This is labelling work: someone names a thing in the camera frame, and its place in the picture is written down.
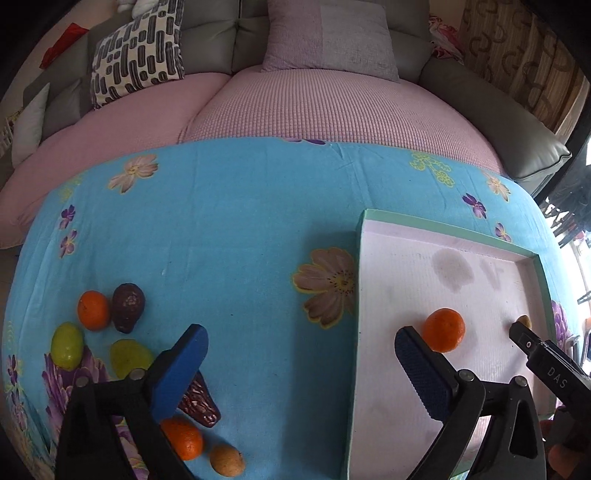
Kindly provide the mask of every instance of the black device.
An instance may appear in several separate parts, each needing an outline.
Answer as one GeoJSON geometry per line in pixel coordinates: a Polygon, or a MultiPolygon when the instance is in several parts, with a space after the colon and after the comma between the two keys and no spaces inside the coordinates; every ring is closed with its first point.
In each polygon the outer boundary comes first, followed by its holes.
{"type": "MultiPolygon", "coordinates": [[[[591,479],[591,379],[555,344],[543,342],[522,323],[511,326],[509,337],[527,355],[527,367],[564,404],[547,443],[586,452],[568,480],[591,479]]],[[[429,415],[443,422],[408,480],[449,479],[482,416],[491,419],[468,479],[546,479],[544,443],[524,377],[500,384],[481,381],[470,370],[456,371],[410,326],[398,331],[394,346],[429,415]]]]}
{"type": "MultiPolygon", "coordinates": [[[[564,404],[548,443],[563,443],[586,456],[568,480],[591,479],[591,379],[552,342],[543,342],[521,323],[509,337],[527,355],[527,367],[564,404]]],[[[207,353],[207,332],[191,325],[170,350],[144,371],[116,382],[76,381],[56,457],[56,480],[134,480],[112,416],[126,418],[151,475],[158,480],[193,480],[159,427],[174,413],[182,393],[207,353]]],[[[524,377],[508,384],[481,381],[456,371],[433,352],[412,327],[400,329],[396,356],[431,418],[443,427],[408,480],[448,480],[456,469],[479,417],[491,416],[468,473],[471,480],[543,480],[544,443],[531,391],[524,377]]]]}
{"type": "Polygon", "coordinates": [[[137,368],[123,380],[100,384],[78,378],[61,425],[56,480],[135,480],[113,416],[125,417],[152,478],[194,480],[159,423],[174,414],[207,346],[205,328],[191,325],[147,371],[137,368]]]}

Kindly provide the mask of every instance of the black and white pillow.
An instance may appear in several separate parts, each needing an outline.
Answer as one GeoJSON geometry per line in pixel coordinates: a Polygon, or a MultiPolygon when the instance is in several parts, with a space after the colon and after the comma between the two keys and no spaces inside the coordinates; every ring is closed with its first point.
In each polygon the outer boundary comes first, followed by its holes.
{"type": "Polygon", "coordinates": [[[184,0],[159,0],[96,45],[90,95],[100,108],[152,85],[184,76],[180,26],[184,0]]]}

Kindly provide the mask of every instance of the green lime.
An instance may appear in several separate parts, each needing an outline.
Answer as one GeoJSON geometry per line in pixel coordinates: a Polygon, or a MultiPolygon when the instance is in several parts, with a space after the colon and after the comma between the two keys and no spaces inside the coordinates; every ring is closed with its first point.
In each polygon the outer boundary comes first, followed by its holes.
{"type": "Polygon", "coordinates": [[[125,378],[134,368],[147,370],[154,356],[141,343],[124,338],[111,345],[111,367],[117,378],[125,378]]]}
{"type": "Polygon", "coordinates": [[[84,336],[80,329],[70,322],[62,323],[51,339],[51,360],[58,367],[71,372],[82,360],[84,336]]]}

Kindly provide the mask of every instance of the floral pattern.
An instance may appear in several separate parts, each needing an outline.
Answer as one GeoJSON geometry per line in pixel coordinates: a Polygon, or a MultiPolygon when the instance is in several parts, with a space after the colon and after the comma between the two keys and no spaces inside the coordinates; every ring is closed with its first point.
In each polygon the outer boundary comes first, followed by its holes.
{"type": "Polygon", "coordinates": [[[69,200],[69,198],[74,193],[76,187],[80,185],[80,183],[82,183],[83,176],[84,174],[80,173],[63,184],[63,186],[58,191],[58,195],[62,202],[66,202],[69,200]]]}
{"type": "Polygon", "coordinates": [[[444,185],[452,188],[456,182],[448,175],[452,168],[449,165],[445,165],[442,161],[433,158],[428,153],[424,152],[412,152],[413,160],[410,162],[410,166],[418,171],[424,171],[429,168],[436,180],[444,185]]]}
{"type": "Polygon", "coordinates": [[[513,242],[513,239],[505,231],[505,227],[500,222],[497,222],[496,225],[495,225],[495,235],[497,237],[499,237],[501,240],[504,240],[505,242],[508,242],[508,243],[512,243],[513,242]]]}
{"type": "Polygon", "coordinates": [[[345,309],[355,308],[355,262],[340,248],[318,249],[310,254],[312,264],[301,265],[292,275],[297,291],[314,294],[303,307],[308,320],[322,328],[335,326],[345,309]]]}
{"type": "MultiPolygon", "coordinates": [[[[72,394],[72,389],[76,380],[80,377],[88,377],[94,383],[109,381],[109,375],[105,364],[95,359],[90,349],[85,346],[80,366],[72,372],[59,368],[51,360],[51,355],[45,355],[45,371],[41,374],[48,397],[46,412],[51,427],[52,448],[55,449],[60,437],[61,424],[64,420],[66,408],[72,394]]],[[[138,480],[147,480],[148,470],[141,459],[131,432],[125,421],[120,417],[114,417],[116,429],[119,433],[121,444],[129,459],[130,465],[134,469],[138,480]]]]}
{"type": "Polygon", "coordinates": [[[569,323],[566,320],[562,305],[554,300],[552,300],[552,313],[554,313],[554,325],[556,327],[556,342],[558,348],[564,351],[564,343],[572,335],[569,330],[569,323]]]}
{"type": "Polygon", "coordinates": [[[486,218],[486,208],[482,202],[476,200],[476,198],[469,193],[462,195],[462,200],[472,207],[472,211],[477,218],[486,218]]]}
{"type": "Polygon", "coordinates": [[[74,239],[78,236],[77,230],[72,230],[66,235],[60,242],[60,258],[64,258],[64,255],[71,255],[76,249],[74,239]]]}
{"type": "Polygon", "coordinates": [[[15,355],[8,355],[8,378],[12,386],[17,385],[18,382],[18,365],[17,357],[15,355]]]}
{"type": "Polygon", "coordinates": [[[53,480],[54,474],[50,467],[49,452],[40,452],[31,437],[34,423],[29,422],[25,409],[24,393],[19,379],[20,361],[15,355],[8,356],[9,384],[6,385],[8,407],[10,409],[13,428],[7,430],[12,445],[20,455],[25,466],[37,480],[53,480]]]}
{"type": "Polygon", "coordinates": [[[70,222],[74,221],[75,214],[76,209],[73,205],[70,205],[67,209],[61,211],[60,230],[65,230],[68,228],[70,222]]]}
{"type": "Polygon", "coordinates": [[[308,142],[308,143],[311,143],[314,145],[326,145],[326,142],[324,140],[314,140],[314,139],[308,139],[308,138],[287,137],[287,138],[283,138],[283,140],[285,140],[286,142],[292,142],[292,143],[308,142]]]}
{"type": "Polygon", "coordinates": [[[108,184],[113,190],[121,187],[121,193],[127,192],[134,186],[137,179],[148,179],[158,170],[158,164],[154,162],[156,155],[147,154],[130,158],[123,167],[124,172],[115,175],[108,184]]]}
{"type": "Polygon", "coordinates": [[[503,183],[501,183],[501,181],[497,177],[494,177],[493,175],[490,175],[485,171],[483,171],[482,173],[487,178],[486,184],[492,190],[492,192],[495,195],[501,195],[503,197],[503,200],[508,202],[509,195],[511,195],[509,189],[503,183]]]}

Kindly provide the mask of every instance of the curtain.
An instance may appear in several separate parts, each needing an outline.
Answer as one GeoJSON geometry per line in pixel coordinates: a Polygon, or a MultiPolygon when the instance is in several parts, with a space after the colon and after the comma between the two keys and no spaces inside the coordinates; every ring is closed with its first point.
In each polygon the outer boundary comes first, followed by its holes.
{"type": "Polygon", "coordinates": [[[459,37],[466,67],[566,142],[589,94],[589,82],[542,20],[519,0],[467,0],[459,37]]]}

